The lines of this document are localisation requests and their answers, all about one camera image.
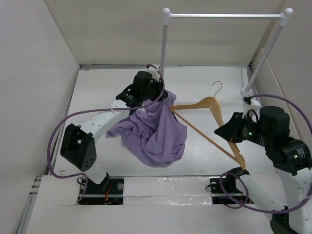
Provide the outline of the wooden clothes hanger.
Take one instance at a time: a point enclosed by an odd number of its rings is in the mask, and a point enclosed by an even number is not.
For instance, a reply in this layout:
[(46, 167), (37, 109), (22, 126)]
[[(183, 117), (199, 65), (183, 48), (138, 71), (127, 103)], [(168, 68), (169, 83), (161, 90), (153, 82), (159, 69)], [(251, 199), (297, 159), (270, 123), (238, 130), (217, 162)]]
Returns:
[[(193, 105), (216, 97), (224, 122), (243, 110), (241, 87), (239, 79), (166, 81), (166, 88), (176, 94), (175, 105)], [(214, 133), (219, 123), (209, 108), (176, 110), (175, 116), (187, 126), (187, 139), (182, 159), (166, 170), (168, 175), (216, 175), (239, 166), (229, 143)]]

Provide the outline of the purple t shirt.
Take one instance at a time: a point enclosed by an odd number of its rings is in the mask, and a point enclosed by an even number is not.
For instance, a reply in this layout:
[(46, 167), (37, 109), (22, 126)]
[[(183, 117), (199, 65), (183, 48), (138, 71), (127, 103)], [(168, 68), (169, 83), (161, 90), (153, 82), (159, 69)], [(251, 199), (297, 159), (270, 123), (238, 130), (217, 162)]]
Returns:
[(124, 145), (139, 161), (150, 167), (167, 167), (182, 159), (187, 127), (169, 110), (176, 95), (167, 91), (163, 101), (137, 110), (106, 132), (106, 138), (120, 136)]

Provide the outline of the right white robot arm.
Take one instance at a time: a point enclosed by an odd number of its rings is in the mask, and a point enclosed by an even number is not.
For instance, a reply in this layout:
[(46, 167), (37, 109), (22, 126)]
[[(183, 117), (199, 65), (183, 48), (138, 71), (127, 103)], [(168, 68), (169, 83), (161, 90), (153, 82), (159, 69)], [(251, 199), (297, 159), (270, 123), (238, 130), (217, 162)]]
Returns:
[(253, 121), (248, 112), (235, 112), (231, 119), (215, 130), (215, 134), (231, 143), (249, 141), (264, 147), (276, 168), (287, 205), (253, 181), (242, 169), (226, 173), (225, 186), (231, 192), (242, 188), (255, 207), (263, 213), (275, 234), (310, 234), (312, 232), (312, 156), (308, 146), (290, 136), (290, 117), (280, 107), (265, 106)]

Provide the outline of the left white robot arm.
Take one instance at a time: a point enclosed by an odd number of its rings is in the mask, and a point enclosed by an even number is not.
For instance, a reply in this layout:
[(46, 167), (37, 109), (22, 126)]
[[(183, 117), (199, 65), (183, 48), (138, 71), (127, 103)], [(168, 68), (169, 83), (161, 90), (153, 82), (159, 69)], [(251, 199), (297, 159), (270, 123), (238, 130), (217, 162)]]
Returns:
[(109, 175), (97, 161), (96, 142), (119, 121), (165, 97), (159, 70), (139, 71), (108, 109), (83, 124), (65, 128), (60, 155), (87, 176), (97, 193), (106, 192)]

